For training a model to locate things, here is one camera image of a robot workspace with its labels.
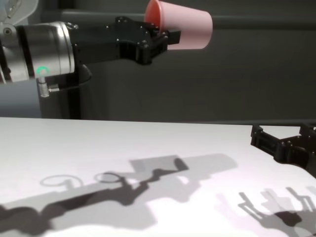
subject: dark background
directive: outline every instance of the dark background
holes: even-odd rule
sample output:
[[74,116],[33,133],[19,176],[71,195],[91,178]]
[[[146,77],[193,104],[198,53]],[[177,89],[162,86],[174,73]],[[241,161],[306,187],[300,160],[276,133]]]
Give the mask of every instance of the dark background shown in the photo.
[[[314,0],[168,2],[218,16],[316,18]],[[122,14],[144,13],[147,3],[62,0],[59,7]],[[316,120],[315,42],[315,30],[215,29],[207,49],[169,51],[148,67],[123,60],[88,65],[93,80],[81,90],[80,100],[82,107],[94,112],[83,118],[227,123]]]

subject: plastic cup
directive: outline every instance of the plastic cup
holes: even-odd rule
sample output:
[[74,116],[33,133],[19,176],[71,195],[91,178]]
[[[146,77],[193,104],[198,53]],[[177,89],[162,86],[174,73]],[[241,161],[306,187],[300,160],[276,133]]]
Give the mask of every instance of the plastic cup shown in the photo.
[[179,29],[179,44],[168,49],[203,49],[212,37],[213,21],[206,11],[196,10],[159,0],[151,0],[145,13],[145,22],[159,26],[160,31]]

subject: screw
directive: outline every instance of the screw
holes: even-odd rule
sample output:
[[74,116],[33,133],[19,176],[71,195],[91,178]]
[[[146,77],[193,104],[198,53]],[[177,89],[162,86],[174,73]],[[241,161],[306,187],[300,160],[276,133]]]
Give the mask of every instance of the screw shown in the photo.
[[12,34],[12,30],[11,30],[10,28],[5,28],[5,29],[3,30],[3,33],[4,33],[5,35],[10,35],[10,34]]

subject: green indicator light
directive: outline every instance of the green indicator light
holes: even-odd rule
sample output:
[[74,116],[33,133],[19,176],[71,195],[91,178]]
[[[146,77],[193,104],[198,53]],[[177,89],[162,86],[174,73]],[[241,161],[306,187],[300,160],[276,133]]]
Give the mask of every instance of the green indicator light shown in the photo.
[[41,66],[36,70],[36,74],[39,74],[39,75],[49,74],[49,69],[48,67]]

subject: white table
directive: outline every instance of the white table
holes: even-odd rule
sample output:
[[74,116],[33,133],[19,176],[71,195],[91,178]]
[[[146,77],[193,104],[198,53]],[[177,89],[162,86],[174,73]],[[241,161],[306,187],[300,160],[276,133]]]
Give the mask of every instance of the white table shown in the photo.
[[[278,137],[299,131],[264,128]],[[315,234],[316,210],[291,192],[316,203],[316,179],[250,146],[250,131],[235,125],[0,118],[0,236]],[[244,196],[257,216],[241,208]],[[284,216],[292,217],[287,225]]]

